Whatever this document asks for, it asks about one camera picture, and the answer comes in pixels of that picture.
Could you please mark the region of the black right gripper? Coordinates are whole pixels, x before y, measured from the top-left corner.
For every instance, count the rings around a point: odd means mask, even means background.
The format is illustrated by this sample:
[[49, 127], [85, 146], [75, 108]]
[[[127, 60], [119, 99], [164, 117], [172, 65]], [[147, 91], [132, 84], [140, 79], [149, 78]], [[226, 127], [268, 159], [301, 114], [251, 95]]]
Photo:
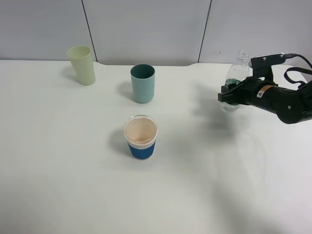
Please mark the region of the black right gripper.
[[278, 87], [273, 81], [247, 77], [240, 83], [228, 83], [221, 86], [217, 99], [230, 105], [242, 104], [256, 106], [257, 99], [262, 99], [264, 93], [273, 87]]

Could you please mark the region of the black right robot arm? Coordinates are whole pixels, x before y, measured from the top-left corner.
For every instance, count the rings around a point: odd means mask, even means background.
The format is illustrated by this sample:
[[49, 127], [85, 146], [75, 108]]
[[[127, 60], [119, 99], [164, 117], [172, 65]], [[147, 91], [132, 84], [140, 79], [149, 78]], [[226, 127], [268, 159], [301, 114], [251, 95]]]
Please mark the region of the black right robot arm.
[[297, 90], [279, 87], [270, 80], [248, 77], [239, 84], [223, 85], [220, 102], [250, 105], [276, 114], [286, 124], [312, 118], [312, 83], [303, 83]]

